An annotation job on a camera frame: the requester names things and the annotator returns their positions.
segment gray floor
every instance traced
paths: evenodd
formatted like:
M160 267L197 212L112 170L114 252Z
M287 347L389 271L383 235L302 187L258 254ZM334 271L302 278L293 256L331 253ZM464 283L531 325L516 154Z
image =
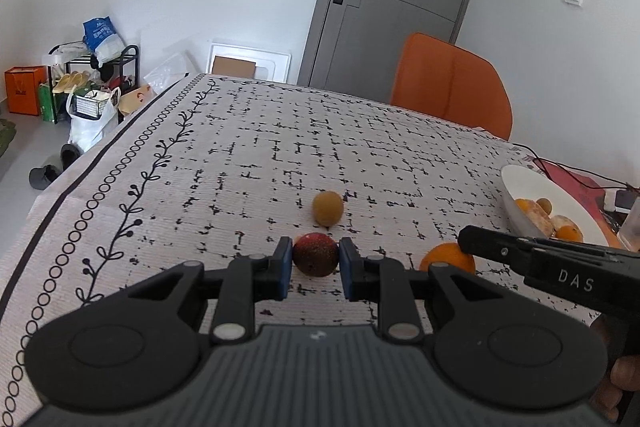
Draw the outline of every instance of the gray floor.
M0 255L11 248L33 201L40 194L29 185L29 172L60 155L69 138L69 124L53 125L36 116L2 111L0 118L16 124L17 134L0 156Z

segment chair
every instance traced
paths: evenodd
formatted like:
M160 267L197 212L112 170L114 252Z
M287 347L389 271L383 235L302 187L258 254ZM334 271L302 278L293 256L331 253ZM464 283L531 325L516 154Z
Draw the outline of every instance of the chair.
M404 44L391 104L508 140L511 104L494 67L473 53L414 33Z

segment black cable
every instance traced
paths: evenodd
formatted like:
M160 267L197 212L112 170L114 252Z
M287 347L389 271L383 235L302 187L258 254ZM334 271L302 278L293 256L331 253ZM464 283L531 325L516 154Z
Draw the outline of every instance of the black cable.
M514 145L517 146L517 147L523 147L524 149L530 151L533 154L533 156L536 157L536 160L538 160L540 162L540 168L542 168L542 170L544 171L546 177L549 178L550 180L551 180L551 176L549 175L549 171L546 170L546 166L544 165L544 162L551 163L552 165L558 166L564 172L569 174L575 181L577 181L583 187L591 188L593 190L599 190L601 188L623 188L623 187L626 187L627 190L632 190L634 192L639 192L637 188L635 188L633 185L630 185L628 183L621 182L621 181L613 179L613 178L607 178L606 176L602 176L601 174L597 174L597 172L588 171L586 169L578 169L577 167L572 167L570 165L565 165L565 164L560 163L560 162L554 162L553 160L547 160L546 158L541 158L540 156L538 156L538 154L531 147L527 147L526 145L523 145L521 143L514 143ZM578 179L569 169L573 169L575 171L580 171L580 172L586 172L587 174L592 174L593 176L597 176L598 178L602 178L603 180L607 180L607 181L614 182L614 183L619 183L620 185L623 185L623 187L600 187L600 186L591 187L591 185L587 185L582 180Z

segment white bowl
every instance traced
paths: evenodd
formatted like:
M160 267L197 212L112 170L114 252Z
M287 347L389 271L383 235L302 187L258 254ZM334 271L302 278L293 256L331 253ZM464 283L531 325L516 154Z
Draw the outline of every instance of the white bowl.
M519 165L507 165L502 169L502 182L506 190L502 192L507 216L514 232L526 237L545 237L529 218L520 210L515 200L551 201L551 216L566 216L582 231L585 243L608 246L607 239L593 217L562 187L542 174Z

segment white patterned tablecloth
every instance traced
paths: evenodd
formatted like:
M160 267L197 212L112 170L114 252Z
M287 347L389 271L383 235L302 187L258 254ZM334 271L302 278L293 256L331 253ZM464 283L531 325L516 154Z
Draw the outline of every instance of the white patterned tablecloth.
M499 182L509 163L527 164L526 153L397 107L282 84L181 81L38 198L0 260L2 423L18 425L38 406L24 348L47 321L184 260L220 268L234 256L270 255L282 235L325 232L310 215L323 189L346 205L330 235L416 267L465 225L509 230ZM479 260L478 270L585 321L594 316L524 287L501 264ZM375 321L376 309L345 301L337 273L310 279L294 269L287 300L256 304L256 316L340 325Z

